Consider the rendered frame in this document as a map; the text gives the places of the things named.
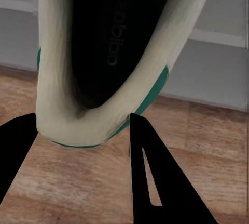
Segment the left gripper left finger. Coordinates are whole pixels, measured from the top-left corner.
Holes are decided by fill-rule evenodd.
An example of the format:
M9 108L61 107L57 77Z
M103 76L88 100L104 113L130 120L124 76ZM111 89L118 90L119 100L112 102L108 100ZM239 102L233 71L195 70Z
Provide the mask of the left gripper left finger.
M0 203L37 134L35 113L14 118L0 126Z

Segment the gym shoe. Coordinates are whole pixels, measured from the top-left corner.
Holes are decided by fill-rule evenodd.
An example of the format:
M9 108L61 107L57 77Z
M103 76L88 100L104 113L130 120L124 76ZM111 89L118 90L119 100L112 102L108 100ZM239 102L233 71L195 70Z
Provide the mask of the gym shoe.
M36 128L94 148L167 81L205 0L38 0Z

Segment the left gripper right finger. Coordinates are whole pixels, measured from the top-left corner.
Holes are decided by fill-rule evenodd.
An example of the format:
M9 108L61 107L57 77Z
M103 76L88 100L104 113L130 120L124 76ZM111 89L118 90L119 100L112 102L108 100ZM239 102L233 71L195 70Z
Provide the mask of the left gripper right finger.
M130 113L134 224L218 224L150 122ZM144 148L162 206L150 203Z

